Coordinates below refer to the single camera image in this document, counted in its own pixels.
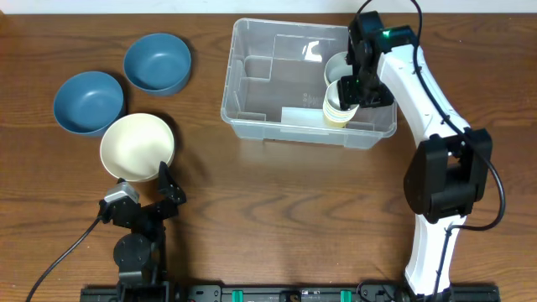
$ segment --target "wood grain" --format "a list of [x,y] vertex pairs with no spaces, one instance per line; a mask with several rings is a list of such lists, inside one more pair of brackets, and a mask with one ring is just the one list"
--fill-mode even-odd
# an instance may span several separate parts
[[[99,139],[63,131],[55,92],[104,70],[123,84],[130,112],[173,119],[176,177],[189,202],[168,221],[170,271],[186,284],[357,284],[401,280],[414,216],[402,179],[414,153],[407,122],[369,151],[238,139],[220,118],[232,26],[239,15],[4,16],[0,23],[0,300],[23,301],[35,280],[90,225],[114,184]],[[352,15],[256,18],[346,25]],[[385,23],[417,23],[413,14]],[[193,51],[189,85],[158,98],[126,85],[128,46],[177,34]],[[494,141],[508,208],[486,233],[463,232],[451,281],[494,282],[504,301],[536,301],[537,20],[534,15],[425,15],[430,68],[457,111]],[[143,203],[154,184],[137,185]],[[492,180],[469,217],[493,219]],[[77,301],[85,284],[115,284],[112,249],[125,230],[100,225],[41,285],[35,301]]]

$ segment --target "white wall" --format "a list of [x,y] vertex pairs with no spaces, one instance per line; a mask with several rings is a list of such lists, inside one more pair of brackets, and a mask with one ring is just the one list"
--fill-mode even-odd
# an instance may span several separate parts
[[[364,0],[0,0],[4,13],[355,13]],[[420,0],[428,13],[536,13],[537,0]],[[368,9],[414,12],[410,0]]]

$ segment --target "gray plastic container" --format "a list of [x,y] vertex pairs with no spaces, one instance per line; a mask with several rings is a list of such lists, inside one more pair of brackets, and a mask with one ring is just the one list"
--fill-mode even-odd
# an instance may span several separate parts
[[371,148],[397,128],[397,105],[324,122],[326,62],[347,51],[347,28],[242,18],[233,27],[222,119],[239,138]]

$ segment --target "brown wooden surface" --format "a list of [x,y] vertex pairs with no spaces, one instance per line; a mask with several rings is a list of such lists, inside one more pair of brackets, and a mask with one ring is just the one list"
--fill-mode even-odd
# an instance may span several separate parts
[[[220,118],[238,15],[4,16],[0,23],[0,300],[23,301],[35,280],[90,225],[114,184],[99,139],[62,130],[54,95],[69,77],[104,70],[122,79],[128,46],[154,32],[189,42],[194,67],[177,96],[125,85],[130,112],[160,112],[180,129],[174,161],[189,203],[167,222],[169,268],[179,280],[225,284],[357,284],[401,280],[414,215],[402,179],[414,153],[407,122],[369,151],[238,139]],[[352,15],[258,18],[346,25]],[[417,16],[384,16],[387,25]],[[494,282],[504,301],[536,301],[537,19],[426,15],[430,68],[457,111],[494,141],[508,209],[486,233],[463,232],[451,281]],[[152,184],[137,185],[143,203]],[[493,219],[489,178],[471,224]],[[116,241],[99,225],[41,285],[35,301],[77,301],[85,284],[115,284]]]

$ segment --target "blue plate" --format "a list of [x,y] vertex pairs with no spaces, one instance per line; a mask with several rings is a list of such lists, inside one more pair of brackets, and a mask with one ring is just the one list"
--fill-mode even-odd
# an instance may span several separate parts
[[125,115],[123,90],[116,79],[100,71],[70,78],[54,99],[54,116],[63,129],[76,134],[102,136]]
[[137,88],[155,96],[171,96],[185,87],[192,59],[185,42],[172,34],[150,34],[127,51],[123,69]]

